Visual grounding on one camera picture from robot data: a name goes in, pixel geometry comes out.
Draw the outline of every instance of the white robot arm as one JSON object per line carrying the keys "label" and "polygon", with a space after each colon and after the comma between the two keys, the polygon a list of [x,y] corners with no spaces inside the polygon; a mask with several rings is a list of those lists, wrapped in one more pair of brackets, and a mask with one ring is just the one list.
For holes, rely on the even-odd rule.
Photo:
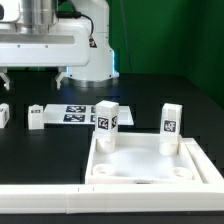
{"label": "white robot arm", "polygon": [[[42,66],[59,68],[58,89],[61,80],[83,87],[116,80],[105,0],[72,0],[79,12],[92,18],[92,35],[92,24],[85,17],[57,18],[57,0],[12,1],[10,8],[9,0],[0,0],[1,76],[8,67]],[[18,11],[17,16],[6,17],[12,10]]]}

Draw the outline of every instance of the green backdrop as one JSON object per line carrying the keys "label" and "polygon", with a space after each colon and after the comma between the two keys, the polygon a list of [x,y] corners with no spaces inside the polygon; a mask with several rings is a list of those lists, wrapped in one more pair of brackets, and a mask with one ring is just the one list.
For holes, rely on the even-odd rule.
{"label": "green backdrop", "polygon": [[[133,72],[185,76],[224,108],[224,0],[123,2]],[[130,73],[120,0],[108,3],[116,69]]]}

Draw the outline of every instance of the white tray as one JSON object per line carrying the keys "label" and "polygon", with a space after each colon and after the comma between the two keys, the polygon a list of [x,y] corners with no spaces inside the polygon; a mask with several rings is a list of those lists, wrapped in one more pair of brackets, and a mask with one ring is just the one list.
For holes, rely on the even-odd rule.
{"label": "white tray", "polygon": [[[118,133],[115,151],[105,154],[97,152],[97,140],[93,133],[86,184],[182,183],[181,178],[173,178],[171,175],[175,167],[190,170],[193,173],[191,183],[202,183],[183,139],[179,137],[178,154],[166,157],[159,153],[159,138],[159,134]],[[99,164],[112,166],[115,174],[93,175],[93,168]]]}

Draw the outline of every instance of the black tabletop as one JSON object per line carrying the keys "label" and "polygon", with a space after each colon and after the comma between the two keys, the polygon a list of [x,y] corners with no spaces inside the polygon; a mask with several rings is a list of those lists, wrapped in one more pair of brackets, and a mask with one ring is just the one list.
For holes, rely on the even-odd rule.
{"label": "black tabletop", "polygon": [[[224,110],[190,81],[173,75],[122,74],[116,85],[53,88],[54,72],[11,72],[14,88],[0,88],[10,120],[0,130],[0,184],[83,184],[94,126],[45,125],[28,129],[34,104],[95,105],[101,100],[130,106],[134,126],[121,132],[159,133],[164,103],[183,105],[181,135],[193,137],[224,173]],[[224,212],[0,215],[0,223],[223,223]]]}

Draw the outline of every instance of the white block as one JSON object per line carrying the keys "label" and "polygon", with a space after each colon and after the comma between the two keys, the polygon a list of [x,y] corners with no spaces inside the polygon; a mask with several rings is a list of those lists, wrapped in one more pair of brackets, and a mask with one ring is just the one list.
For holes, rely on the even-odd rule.
{"label": "white block", "polygon": [[44,129],[43,106],[33,105],[29,107],[28,125],[30,130]]}
{"label": "white block", "polygon": [[162,109],[160,148],[164,156],[174,156],[178,151],[182,106],[166,103]]}
{"label": "white block", "polygon": [[119,104],[102,101],[96,105],[96,138],[111,142],[117,136]]}
{"label": "white block", "polygon": [[0,128],[4,128],[10,118],[9,114],[9,105],[1,104],[0,105]]}

